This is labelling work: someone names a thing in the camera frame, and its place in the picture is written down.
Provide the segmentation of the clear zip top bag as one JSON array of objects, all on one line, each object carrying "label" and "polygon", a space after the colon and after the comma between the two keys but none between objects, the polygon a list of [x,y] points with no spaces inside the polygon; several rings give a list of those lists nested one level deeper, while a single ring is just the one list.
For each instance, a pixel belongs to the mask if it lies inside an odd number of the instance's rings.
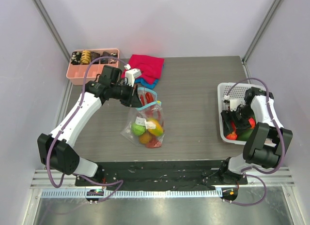
[{"label": "clear zip top bag", "polygon": [[129,110],[121,135],[135,145],[160,148],[165,135],[162,102],[155,91],[145,87],[138,88],[138,97],[142,107]]}]

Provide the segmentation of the green toy lime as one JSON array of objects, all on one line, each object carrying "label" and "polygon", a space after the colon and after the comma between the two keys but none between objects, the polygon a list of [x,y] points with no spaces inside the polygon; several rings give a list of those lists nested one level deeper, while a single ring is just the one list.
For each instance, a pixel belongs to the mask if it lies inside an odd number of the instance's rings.
[{"label": "green toy lime", "polygon": [[131,131],[134,135],[140,136],[146,132],[146,128],[145,128],[145,126],[142,126],[142,125],[139,125],[136,123],[132,123],[131,124]]}]

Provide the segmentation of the yellow orange toy mango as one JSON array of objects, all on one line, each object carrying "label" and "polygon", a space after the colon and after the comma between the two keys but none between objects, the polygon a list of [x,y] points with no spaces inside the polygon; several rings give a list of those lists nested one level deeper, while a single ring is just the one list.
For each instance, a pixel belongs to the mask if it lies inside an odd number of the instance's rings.
[{"label": "yellow orange toy mango", "polygon": [[153,118],[148,118],[145,122],[145,127],[148,132],[154,136],[161,136],[164,133],[162,126],[159,124],[158,120]]}]

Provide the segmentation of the brown toy potato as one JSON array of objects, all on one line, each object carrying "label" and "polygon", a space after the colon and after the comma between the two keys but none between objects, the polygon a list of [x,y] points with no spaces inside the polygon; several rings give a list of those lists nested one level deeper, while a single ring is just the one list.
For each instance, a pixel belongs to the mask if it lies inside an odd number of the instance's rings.
[{"label": "brown toy potato", "polygon": [[139,142],[141,144],[148,144],[153,139],[153,135],[149,132],[145,132],[144,134],[139,136]]}]

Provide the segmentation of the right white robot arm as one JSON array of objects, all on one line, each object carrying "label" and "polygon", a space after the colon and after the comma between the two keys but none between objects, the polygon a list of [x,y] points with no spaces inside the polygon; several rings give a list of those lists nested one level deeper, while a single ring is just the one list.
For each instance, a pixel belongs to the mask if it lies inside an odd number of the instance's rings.
[{"label": "right white robot arm", "polygon": [[221,83],[218,112],[222,140],[244,146],[242,154],[229,157],[220,167],[221,182],[235,183],[259,167],[272,174],[281,166],[293,133],[280,123],[271,92],[255,85]]}]

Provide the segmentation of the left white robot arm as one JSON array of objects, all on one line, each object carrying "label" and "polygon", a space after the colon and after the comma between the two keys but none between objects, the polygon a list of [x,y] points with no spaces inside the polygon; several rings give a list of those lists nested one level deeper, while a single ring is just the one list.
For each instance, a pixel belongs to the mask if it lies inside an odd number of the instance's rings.
[{"label": "left white robot arm", "polygon": [[80,157],[73,148],[86,123],[105,101],[116,99],[127,107],[142,106],[135,85],[141,71],[137,68],[128,69],[124,83],[119,82],[120,74],[119,68],[104,66],[97,81],[88,81],[83,85],[78,101],[65,119],[49,134],[38,137],[40,159],[45,166],[66,175],[86,176],[86,180],[93,186],[102,182],[102,167]]}]

